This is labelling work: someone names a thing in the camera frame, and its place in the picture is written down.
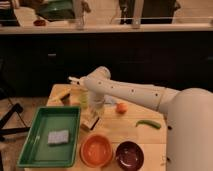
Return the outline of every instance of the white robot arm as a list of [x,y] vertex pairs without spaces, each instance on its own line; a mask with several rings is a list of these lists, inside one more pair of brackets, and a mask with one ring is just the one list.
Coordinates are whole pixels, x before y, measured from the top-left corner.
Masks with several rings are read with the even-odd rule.
[[84,77],[84,86],[91,91],[90,102],[103,102],[104,94],[116,96],[138,105],[167,114],[168,106],[178,90],[154,85],[132,84],[110,80],[106,67],[99,67]]
[[81,83],[90,91],[92,105],[103,105],[104,94],[109,94],[167,114],[167,171],[212,171],[211,92],[112,81],[105,67],[83,77]]

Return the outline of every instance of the cabinet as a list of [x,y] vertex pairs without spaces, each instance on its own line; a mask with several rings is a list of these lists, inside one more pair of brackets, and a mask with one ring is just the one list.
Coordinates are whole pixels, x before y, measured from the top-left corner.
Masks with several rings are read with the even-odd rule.
[[12,96],[46,96],[69,75],[104,65],[118,81],[213,90],[213,32],[0,35]]

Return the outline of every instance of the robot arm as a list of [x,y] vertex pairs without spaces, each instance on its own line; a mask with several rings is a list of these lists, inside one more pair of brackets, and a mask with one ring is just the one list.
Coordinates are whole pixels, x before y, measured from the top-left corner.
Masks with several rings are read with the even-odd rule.
[[167,114],[168,106],[179,92],[170,88],[154,85],[132,84],[110,80],[110,72],[99,67],[84,77],[84,86],[91,91],[90,102],[103,102],[104,94],[119,97],[138,105]]

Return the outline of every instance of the brown bowl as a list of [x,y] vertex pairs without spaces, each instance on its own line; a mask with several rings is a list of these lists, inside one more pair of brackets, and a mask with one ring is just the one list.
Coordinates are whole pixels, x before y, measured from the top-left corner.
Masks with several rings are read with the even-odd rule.
[[107,137],[92,134],[81,144],[80,156],[89,167],[103,167],[111,161],[113,149]]
[[116,150],[116,161],[125,171],[137,171],[143,165],[144,154],[136,143],[125,141]]

